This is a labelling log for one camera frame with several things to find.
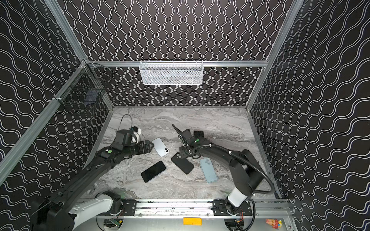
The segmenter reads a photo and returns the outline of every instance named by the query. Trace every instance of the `orange rectangular block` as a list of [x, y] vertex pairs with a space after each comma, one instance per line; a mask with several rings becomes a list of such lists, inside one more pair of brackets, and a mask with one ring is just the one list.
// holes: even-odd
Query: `orange rectangular block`
[[195, 217], [184, 217], [184, 225], [202, 225], [202, 219]]

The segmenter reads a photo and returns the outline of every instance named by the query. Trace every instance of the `black wire basket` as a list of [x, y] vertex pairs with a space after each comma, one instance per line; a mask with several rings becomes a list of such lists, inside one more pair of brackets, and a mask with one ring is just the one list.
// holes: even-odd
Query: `black wire basket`
[[73, 116], [94, 116], [112, 76], [110, 68], [87, 64], [57, 100]]

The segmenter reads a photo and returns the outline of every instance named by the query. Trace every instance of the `wavy patterned wall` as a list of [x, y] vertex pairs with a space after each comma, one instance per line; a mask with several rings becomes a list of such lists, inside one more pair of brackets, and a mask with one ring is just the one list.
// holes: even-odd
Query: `wavy patterned wall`
[[90, 60], [266, 60], [292, 0], [58, 0]]
[[73, 117], [60, 107], [0, 187], [0, 230], [29, 230], [31, 202], [71, 180], [86, 163], [108, 115]]
[[301, 231], [370, 229], [370, 2], [307, 0], [251, 114]]
[[144, 85], [138, 68], [117, 68], [107, 92], [118, 106], [245, 106], [260, 71], [205, 68], [201, 85]]
[[78, 59], [42, 0], [0, 1], [0, 161]]

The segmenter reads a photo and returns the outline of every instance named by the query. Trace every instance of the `toy figurine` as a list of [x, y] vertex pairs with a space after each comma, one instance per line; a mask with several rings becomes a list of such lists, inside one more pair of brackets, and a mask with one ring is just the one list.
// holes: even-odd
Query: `toy figurine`
[[282, 221], [278, 221], [277, 219], [266, 219], [266, 224], [271, 225], [275, 229], [279, 229], [283, 226]]

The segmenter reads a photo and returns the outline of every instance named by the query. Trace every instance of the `marble tabletop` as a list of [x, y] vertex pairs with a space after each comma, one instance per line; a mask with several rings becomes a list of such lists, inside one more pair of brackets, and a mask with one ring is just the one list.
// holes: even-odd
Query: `marble tabletop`
[[[149, 154], [134, 156], [122, 161], [104, 174], [96, 182], [95, 189], [88, 194], [85, 193], [83, 198], [93, 197], [96, 193], [105, 190], [119, 193], [123, 198], [227, 197], [234, 188], [227, 167], [212, 160], [218, 180], [207, 183], [199, 165], [200, 159], [188, 158], [194, 165], [194, 169], [188, 175], [171, 161], [171, 157], [182, 146], [171, 124], [180, 130], [187, 128], [191, 132], [202, 130], [204, 137], [228, 149], [240, 151], [248, 149], [265, 169], [244, 108], [115, 108], [99, 149], [113, 142], [124, 114], [130, 114], [133, 125], [142, 129], [141, 140], [154, 140], [160, 137], [169, 149], [169, 153], [160, 157], [153, 149]], [[130, 125], [130, 118], [125, 116], [120, 129], [128, 129]], [[151, 181], [144, 183], [141, 172], [160, 160], [163, 161], [166, 170]], [[258, 189], [268, 190], [268, 183], [263, 181]], [[253, 198], [275, 197], [274, 195], [256, 194]]]

